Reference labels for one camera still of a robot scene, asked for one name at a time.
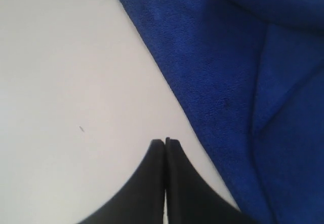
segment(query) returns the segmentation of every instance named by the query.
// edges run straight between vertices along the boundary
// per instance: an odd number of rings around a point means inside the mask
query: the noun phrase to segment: black object
[[[153,140],[123,188],[80,224],[162,224],[165,145]]]
[[[166,139],[166,165],[169,224],[256,223],[202,179],[177,140]]]
[[[80,224],[163,224],[165,190],[169,224],[253,224],[201,178],[180,142],[153,140],[122,189]]]

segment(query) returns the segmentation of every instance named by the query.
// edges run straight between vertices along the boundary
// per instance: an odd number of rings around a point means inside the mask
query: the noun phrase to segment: white table
[[[0,216],[72,224],[177,138],[234,204],[118,0],[0,0]]]

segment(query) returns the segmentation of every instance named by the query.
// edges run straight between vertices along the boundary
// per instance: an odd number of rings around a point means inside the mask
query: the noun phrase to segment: black plastic part
[[[165,145],[153,140],[123,188],[80,224],[162,224]]]
[[[256,223],[202,179],[177,140],[166,139],[166,165],[169,224]]]

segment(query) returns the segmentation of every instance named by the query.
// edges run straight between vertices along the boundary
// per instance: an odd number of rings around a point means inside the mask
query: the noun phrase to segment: black pointed edge
[[[163,224],[164,158],[164,143],[153,140],[121,190],[79,224]]]
[[[202,179],[177,140],[166,139],[166,165],[169,224],[256,223]]]

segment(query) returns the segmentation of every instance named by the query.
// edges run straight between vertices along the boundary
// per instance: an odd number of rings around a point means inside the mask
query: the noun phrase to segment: blue microfiber towel
[[[120,0],[242,212],[324,223],[324,0]]]

